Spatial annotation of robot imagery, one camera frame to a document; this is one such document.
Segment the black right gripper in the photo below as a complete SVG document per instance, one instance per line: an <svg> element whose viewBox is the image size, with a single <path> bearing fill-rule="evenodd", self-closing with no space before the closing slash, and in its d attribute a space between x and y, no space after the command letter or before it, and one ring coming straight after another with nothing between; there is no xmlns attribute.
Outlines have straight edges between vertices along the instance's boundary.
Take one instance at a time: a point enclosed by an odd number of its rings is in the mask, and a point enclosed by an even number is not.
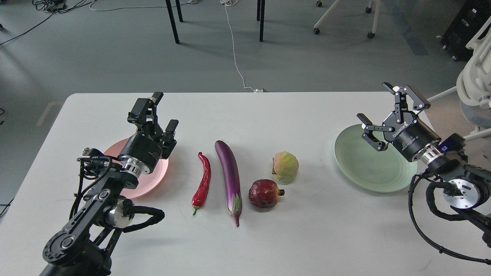
<svg viewBox="0 0 491 276"><path fill-rule="evenodd" d="M365 114L358 113L363 128L362 138L375 150L385 151L387 143L373 134L375 131L385 132L384 139L407 161L416 161L426 145L436 145L442 139L413 112L429 109L431 103L412 86L392 86L388 82L383 82L382 86L394 95L394 113L386 118L384 126L374 125Z"/></svg>

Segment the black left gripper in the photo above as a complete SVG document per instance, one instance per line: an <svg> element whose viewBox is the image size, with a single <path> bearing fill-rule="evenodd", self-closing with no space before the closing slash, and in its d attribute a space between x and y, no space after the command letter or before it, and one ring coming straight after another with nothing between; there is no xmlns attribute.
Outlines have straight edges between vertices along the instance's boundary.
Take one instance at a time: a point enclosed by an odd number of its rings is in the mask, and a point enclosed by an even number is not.
<svg viewBox="0 0 491 276"><path fill-rule="evenodd" d="M127 121L137 127L118 155L123 170L133 175L151 174L160 159L168 159L177 145L175 131L179 124L170 120L165 131L158 124L157 106L162 92L149 98L138 98L128 113Z"/></svg>

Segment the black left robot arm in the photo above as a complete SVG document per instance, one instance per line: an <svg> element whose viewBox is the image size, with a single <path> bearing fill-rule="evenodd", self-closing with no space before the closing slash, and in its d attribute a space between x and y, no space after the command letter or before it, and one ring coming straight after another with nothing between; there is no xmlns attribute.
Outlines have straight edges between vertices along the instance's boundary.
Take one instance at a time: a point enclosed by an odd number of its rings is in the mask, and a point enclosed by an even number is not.
<svg viewBox="0 0 491 276"><path fill-rule="evenodd" d="M47 266L42 276L108 276L121 234L164 219L163 210L135 206L121 195L124 189L136 189L140 175L151 174L176 146L178 120L170 120L165 130L158 124L157 106L162 97L162 92L155 92L137 99L127 117L137 130L118 156L84 149L78 159L79 188L69 221L43 248Z"/></svg>

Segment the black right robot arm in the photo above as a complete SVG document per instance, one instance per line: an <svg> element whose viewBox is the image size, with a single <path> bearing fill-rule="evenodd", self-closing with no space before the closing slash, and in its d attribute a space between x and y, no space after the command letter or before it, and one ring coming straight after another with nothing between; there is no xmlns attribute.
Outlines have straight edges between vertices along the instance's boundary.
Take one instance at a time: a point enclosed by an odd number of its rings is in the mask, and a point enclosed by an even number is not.
<svg viewBox="0 0 491 276"><path fill-rule="evenodd" d="M425 192L428 209L447 221L470 222L482 231L482 240L490 246L490 217L475 210L490 198L490 171L468 163L465 138L461 135L454 133L442 140L419 118L418 112L431 106L419 91L387 82L382 85L394 96L394 110L381 125L374 125L362 113L357 117L362 122L363 140L375 150L384 151L392 145L407 161L422 161L426 165L423 173L412 177L408 191L408 209L416 231L441 254L489 265L489 259L456 253L426 236L414 216L413 194L421 180L428 180Z"/></svg>

